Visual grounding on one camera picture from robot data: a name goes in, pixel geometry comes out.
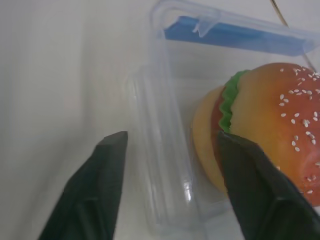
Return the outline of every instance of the plastic container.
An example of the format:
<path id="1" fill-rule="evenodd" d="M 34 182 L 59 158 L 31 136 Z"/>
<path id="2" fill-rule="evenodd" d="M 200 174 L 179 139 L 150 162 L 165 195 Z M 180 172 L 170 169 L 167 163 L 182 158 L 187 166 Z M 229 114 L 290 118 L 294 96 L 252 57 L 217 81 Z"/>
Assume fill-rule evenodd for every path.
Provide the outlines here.
<path id="1" fill-rule="evenodd" d="M 167 0 L 150 15 L 150 39 L 150 64 L 134 76 L 131 101 L 150 226 L 172 239 L 242 239 L 228 199 L 197 161 L 193 115 L 238 71 L 273 62 L 318 69 L 320 34 Z"/>

